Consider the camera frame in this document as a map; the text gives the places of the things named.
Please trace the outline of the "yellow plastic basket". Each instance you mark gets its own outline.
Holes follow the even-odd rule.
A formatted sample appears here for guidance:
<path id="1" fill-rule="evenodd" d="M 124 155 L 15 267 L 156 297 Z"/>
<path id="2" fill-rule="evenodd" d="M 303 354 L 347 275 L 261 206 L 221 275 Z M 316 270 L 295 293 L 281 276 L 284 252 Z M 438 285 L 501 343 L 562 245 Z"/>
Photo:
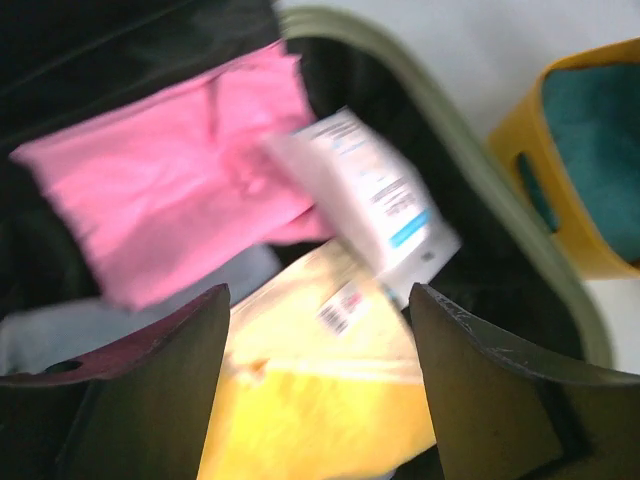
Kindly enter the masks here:
<path id="1" fill-rule="evenodd" d="M 638 39 L 550 64 L 489 146 L 584 278 L 638 277 Z"/>

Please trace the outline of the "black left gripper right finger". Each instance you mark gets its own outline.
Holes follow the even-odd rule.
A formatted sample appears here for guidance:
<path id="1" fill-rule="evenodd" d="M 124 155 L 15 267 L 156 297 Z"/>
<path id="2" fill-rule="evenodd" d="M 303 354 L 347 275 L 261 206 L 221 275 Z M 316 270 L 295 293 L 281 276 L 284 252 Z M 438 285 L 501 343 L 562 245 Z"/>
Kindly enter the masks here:
<path id="1" fill-rule="evenodd" d="M 542 348 L 427 285 L 410 314 L 446 478 L 638 478 L 637 375 Z"/>

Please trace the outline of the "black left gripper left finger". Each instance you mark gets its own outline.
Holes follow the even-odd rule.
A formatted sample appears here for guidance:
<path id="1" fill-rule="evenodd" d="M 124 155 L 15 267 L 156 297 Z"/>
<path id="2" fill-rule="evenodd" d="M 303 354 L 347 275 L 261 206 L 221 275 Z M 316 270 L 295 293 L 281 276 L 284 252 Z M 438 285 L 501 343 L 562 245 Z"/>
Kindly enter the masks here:
<path id="1" fill-rule="evenodd" d="M 196 478 L 229 321 L 220 285 L 44 373 L 2 377 L 2 478 Z"/>

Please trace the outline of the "teal garment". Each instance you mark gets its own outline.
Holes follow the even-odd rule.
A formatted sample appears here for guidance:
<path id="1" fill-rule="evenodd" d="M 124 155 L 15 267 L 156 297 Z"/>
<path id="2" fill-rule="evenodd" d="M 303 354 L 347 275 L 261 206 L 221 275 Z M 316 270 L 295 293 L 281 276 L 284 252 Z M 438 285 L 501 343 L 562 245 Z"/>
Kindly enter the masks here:
<path id="1" fill-rule="evenodd" d="M 608 246 L 639 260 L 639 65 L 551 71 L 542 110 L 557 154 Z"/>

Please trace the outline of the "grey garment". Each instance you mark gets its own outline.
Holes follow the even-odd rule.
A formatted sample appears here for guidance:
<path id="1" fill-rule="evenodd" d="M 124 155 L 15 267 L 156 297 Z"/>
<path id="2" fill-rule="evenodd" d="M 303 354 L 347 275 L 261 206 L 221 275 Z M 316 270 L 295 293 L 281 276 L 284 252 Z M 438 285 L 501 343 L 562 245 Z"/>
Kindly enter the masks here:
<path id="1" fill-rule="evenodd" d="M 267 245 L 252 246 L 166 300 L 130 310 L 88 298 L 10 314 L 1 321 L 1 373 L 37 374 L 151 325 L 210 288 L 226 284 L 235 305 L 281 270 Z"/>

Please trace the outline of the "pink garment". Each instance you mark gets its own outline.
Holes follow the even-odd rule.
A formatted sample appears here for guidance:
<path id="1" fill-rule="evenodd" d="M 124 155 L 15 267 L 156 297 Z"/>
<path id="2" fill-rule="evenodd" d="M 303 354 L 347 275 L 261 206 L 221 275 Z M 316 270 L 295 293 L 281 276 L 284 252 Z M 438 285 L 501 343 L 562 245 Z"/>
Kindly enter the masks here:
<path id="1" fill-rule="evenodd" d="M 255 244 L 331 236 L 263 147 L 312 119 L 299 59 L 278 42 L 11 159 L 34 175 L 104 297 L 141 309 Z"/>

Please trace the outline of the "yellow towel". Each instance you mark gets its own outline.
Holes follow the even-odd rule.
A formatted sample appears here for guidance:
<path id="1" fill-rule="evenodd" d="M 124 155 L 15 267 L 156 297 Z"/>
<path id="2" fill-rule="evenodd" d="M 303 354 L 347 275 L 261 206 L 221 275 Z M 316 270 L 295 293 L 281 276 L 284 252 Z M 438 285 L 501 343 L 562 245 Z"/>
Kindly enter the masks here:
<path id="1" fill-rule="evenodd" d="M 200 478 L 365 479 L 434 444 L 412 333 L 340 242 L 233 307 Z"/>

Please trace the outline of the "green hard-shell suitcase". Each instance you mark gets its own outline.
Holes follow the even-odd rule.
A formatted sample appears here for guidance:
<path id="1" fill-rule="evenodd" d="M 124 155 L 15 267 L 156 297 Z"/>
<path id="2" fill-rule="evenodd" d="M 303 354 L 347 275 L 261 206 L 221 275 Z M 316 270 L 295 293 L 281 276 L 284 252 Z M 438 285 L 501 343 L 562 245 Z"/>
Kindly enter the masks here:
<path id="1" fill-rule="evenodd" d="M 482 144 L 463 135 L 457 117 L 440 120 L 440 94 L 409 79 L 380 39 L 349 40 L 337 14 L 278 16 L 268 1 L 5 1 L 1 5 L 1 152 L 90 116 L 138 100 L 278 37 L 302 57 L 315 113 L 340 104 L 389 140 L 417 168 L 445 217 L 462 235 L 462 251 L 436 276 L 437 291 L 542 347 L 588 357 L 583 320 L 594 306 L 558 250 L 525 235 L 531 220 L 510 227 L 493 188 L 479 187 L 454 144 Z"/>

